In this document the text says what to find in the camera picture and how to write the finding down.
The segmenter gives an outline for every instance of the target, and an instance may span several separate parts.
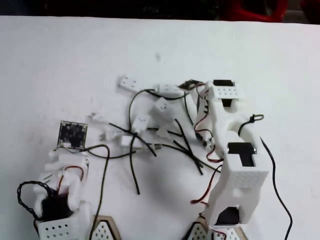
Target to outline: white surface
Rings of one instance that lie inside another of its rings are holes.
[[[131,96],[117,89],[124,75],[150,86],[191,78],[240,82],[248,116],[265,115],[255,127],[273,153],[278,190],[293,216],[289,239],[318,237],[319,26],[2,16],[0,33],[1,239],[36,238],[16,190],[43,171],[60,120],[83,122],[99,112],[126,126]],[[138,97],[134,108],[144,111],[153,99]],[[185,115],[179,119],[188,126]],[[97,138],[88,132],[87,146]],[[205,157],[200,147],[194,152]],[[124,240],[180,239],[204,208],[190,200],[201,196],[212,171],[200,176],[190,159],[169,149],[157,158],[140,156],[134,167],[141,195],[129,160],[110,161],[101,214],[113,216]],[[94,211],[103,166],[103,159],[90,164],[87,198]],[[22,197],[33,203],[31,187]],[[281,240],[288,224],[269,174],[245,233],[251,240]]]

